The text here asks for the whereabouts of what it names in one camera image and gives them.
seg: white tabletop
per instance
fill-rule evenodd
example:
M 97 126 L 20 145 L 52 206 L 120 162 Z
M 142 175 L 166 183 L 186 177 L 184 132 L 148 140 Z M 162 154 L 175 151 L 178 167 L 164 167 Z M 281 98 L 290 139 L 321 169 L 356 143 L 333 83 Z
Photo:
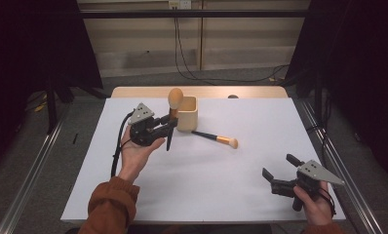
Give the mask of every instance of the white tabletop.
M 110 178 L 120 124 L 140 102 L 154 117 L 168 114 L 166 98 L 108 99 L 61 220 L 80 223 L 88 217 L 93 190 Z M 305 220 L 303 212 L 292 209 L 292 198 L 271 194 L 261 176 L 264 167 L 276 179 L 294 179 L 288 153 L 319 161 L 291 98 L 199 98 L 197 131 L 235 137 L 239 148 L 175 131 L 170 151 L 165 144 L 154 151 L 135 182 L 141 187 L 135 223 Z M 344 219 L 330 193 L 334 218 Z

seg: brush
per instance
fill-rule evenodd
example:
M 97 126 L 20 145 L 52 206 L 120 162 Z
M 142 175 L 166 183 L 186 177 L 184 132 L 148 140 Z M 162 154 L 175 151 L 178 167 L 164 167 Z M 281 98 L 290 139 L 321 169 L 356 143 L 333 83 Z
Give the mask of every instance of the brush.
M 201 133 L 201 132 L 197 132 L 197 131 L 191 131 L 191 134 L 194 134 L 194 135 L 197 135 L 197 136 L 201 136 L 201 137 L 205 137 L 205 138 L 208 138 L 208 139 L 212 139 L 212 140 L 215 140 L 215 141 L 218 141 L 218 142 L 221 142 L 221 143 L 228 144 L 228 145 L 230 145 L 231 147 L 233 147 L 235 149 L 239 146 L 239 142 L 237 141 L 236 138 L 230 138 L 230 137 L 227 137 L 227 136 L 211 135 L 211 134 Z

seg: hand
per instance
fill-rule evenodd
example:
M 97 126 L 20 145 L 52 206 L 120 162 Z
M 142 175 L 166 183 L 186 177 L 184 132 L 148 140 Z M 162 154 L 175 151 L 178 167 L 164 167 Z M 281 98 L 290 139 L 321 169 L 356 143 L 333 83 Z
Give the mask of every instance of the hand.
M 125 130 L 125 133 L 121 139 L 121 145 L 127 142 L 129 139 L 130 126 L 127 126 L 127 129 Z M 145 167 L 149 155 L 152 153 L 152 151 L 159 148 L 164 142 L 164 138 L 157 138 L 149 146 L 140 146 L 129 140 L 125 145 L 122 146 L 122 168 L 118 174 L 118 177 L 134 183 L 134 180 L 136 180 L 138 177 L 139 172 Z
M 323 189 L 328 191 L 328 183 L 320 181 L 320 185 Z M 304 203 L 303 208 L 306 213 L 307 222 L 311 225 L 327 225 L 332 223 L 331 210 L 329 203 L 322 197 L 316 196 L 313 199 L 304 191 L 301 187 L 296 186 L 293 188 L 294 193 Z M 319 189 L 325 197 L 329 198 L 326 192 Z

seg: gray floor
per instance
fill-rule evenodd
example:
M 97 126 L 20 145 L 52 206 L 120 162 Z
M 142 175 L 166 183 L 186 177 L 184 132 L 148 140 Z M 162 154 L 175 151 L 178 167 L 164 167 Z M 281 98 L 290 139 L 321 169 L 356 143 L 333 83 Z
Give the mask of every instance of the gray floor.
M 271 68 L 251 68 L 202 71 L 194 72 L 194 74 L 198 78 L 244 81 L 264 78 L 271 71 Z M 284 76 L 284 72 L 282 71 L 277 77 Z M 275 84 L 267 80 L 248 83 L 242 81 L 211 82 L 218 85 Z M 104 78 L 103 83 L 105 86 L 103 92 L 107 94 L 110 94 L 117 86 L 208 85 L 198 80 L 187 80 L 178 73 Z M 58 104 L 58 113 L 63 113 L 63 110 L 67 109 L 65 121 L 54 147 L 50 150 L 46 161 L 43 162 L 42 170 L 38 172 L 39 177 L 28 194 L 27 202 L 21 204 L 23 209 L 16 216 L 18 222 L 8 233 L 65 233 L 70 228 L 76 227 L 74 224 L 64 223 L 59 219 L 88 150 L 104 101 L 90 97 L 77 89 L 73 89 L 73 92 L 76 96 L 73 103 Z M 313 97 L 296 98 L 294 87 L 288 87 L 287 92 L 290 97 L 294 98 L 304 125 L 310 127 L 302 111 L 301 103 L 305 100 L 313 101 Z M 32 102 L 29 107 L 36 104 L 37 102 Z M 17 196 L 46 138 L 47 118 L 46 108 L 40 112 L 34 112 L 31 109 L 26 111 L 17 136 L 0 161 L 0 222 Z M 322 154 L 322 147 L 316 135 L 310 132 L 308 134 L 315 149 Z M 356 141 L 355 131 L 335 106 L 332 107 L 328 134 L 350 175 L 375 214 L 383 232 L 388 233 L 388 175 L 376 163 L 368 146 Z M 345 190 L 337 188 L 337 193 L 349 217 L 340 223 L 341 226 L 347 233 L 356 233 L 356 229 L 359 230 L 359 233 L 368 233 Z M 273 233 L 276 234 L 299 233 L 303 226 L 304 223 L 271 224 Z M 213 227 L 213 233 L 266 233 L 265 227 L 265 225 L 217 226 Z M 157 233 L 164 226 L 140 226 L 139 228 L 148 228 L 149 233 Z M 205 227 L 186 226 L 183 230 L 186 233 L 201 233 Z M 146 231 L 147 229 L 143 229 L 137 233 L 147 233 Z

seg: orange sleeve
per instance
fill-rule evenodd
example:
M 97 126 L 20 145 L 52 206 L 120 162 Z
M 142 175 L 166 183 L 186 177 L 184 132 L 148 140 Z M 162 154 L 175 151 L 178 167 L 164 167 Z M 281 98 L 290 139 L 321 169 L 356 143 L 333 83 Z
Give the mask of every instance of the orange sleeve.
M 344 234 L 340 226 L 333 222 L 328 225 L 307 225 L 303 234 Z
M 138 192 L 139 187 L 117 176 L 98 185 L 79 233 L 125 233 L 136 217 Z

